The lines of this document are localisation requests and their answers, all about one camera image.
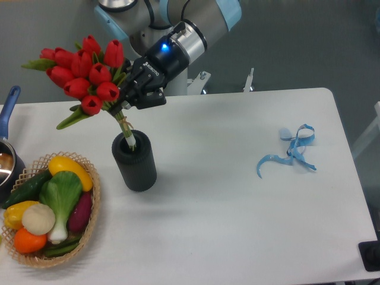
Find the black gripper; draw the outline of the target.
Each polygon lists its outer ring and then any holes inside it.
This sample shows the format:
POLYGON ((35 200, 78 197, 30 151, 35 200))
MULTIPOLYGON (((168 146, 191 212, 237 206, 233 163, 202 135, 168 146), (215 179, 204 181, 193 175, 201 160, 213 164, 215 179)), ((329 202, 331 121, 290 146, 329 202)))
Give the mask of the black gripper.
POLYGON ((132 107, 141 110, 165 105, 166 98, 160 87, 165 88, 188 65, 188 56, 169 38, 161 38, 135 61, 125 58, 117 86, 120 87, 130 74, 133 89, 121 89, 108 112, 116 115, 132 107))

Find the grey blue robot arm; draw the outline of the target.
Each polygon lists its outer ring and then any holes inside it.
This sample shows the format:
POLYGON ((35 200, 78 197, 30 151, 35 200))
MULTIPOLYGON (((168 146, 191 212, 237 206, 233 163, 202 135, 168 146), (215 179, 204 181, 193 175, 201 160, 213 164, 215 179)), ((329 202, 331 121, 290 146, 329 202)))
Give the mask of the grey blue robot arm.
POLYGON ((136 59, 124 66, 126 80, 109 109, 161 106, 187 93, 187 69, 240 20, 239 1, 99 1, 99 23, 120 41, 127 40, 136 59))

